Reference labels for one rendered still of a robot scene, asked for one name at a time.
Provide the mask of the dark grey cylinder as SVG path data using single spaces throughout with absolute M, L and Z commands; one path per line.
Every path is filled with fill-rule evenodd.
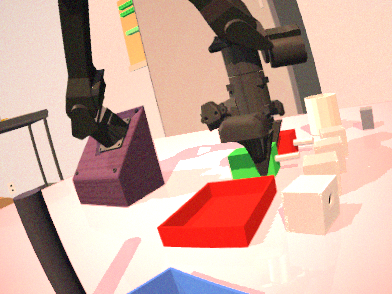
M 13 198 L 33 250 L 56 294 L 87 294 L 50 216 L 41 189 Z

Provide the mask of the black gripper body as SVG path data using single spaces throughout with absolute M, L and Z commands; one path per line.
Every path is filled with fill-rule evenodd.
M 237 75 L 229 78 L 227 92 L 234 94 L 240 116 L 231 116 L 218 128 L 221 143 L 236 142 L 265 136 L 269 124 L 274 121 L 272 115 L 283 116 L 283 103 L 270 99 L 264 71 Z

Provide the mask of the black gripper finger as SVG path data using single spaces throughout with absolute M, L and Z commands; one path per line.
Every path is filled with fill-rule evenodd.
M 276 147 L 277 147 L 278 138 L 279 138 L 280 130 L 281 130 L 281 126 L 282 126 L 281 122 L 282 122 L 282 119 L 275 119 L 272 123 L 268 123 L 269 130 L 274 130 L 272 142 L 276 142 Z
M 261 176 L 268 174 L 274 130 L 259 138 L 236 141 L 245 147 Z

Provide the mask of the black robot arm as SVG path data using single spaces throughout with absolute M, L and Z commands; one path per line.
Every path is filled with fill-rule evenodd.
M 271 68 L 306 63 L 307 51 L 296 24 L 265 29 L 242 0 L 189 0 L 216 34 L 208 47 L 221 51 L 228 78 L 263 70 L 259 51 Z M 121 119 L 104 107 L 105 69 L 95 68 L 92 58 L 88 0 L 58 0 L 68 73 L 65 111 L 71 119 L 72 136 L 89 135 L 101 145 L 99 152 L 119 149 L 131 119 Z M 218 37 L 217 37 L 218 36 Z M 232 91 L 217 105 L 201 105 L 201 123 L 210 132 L 231 116 L 240 116 Z

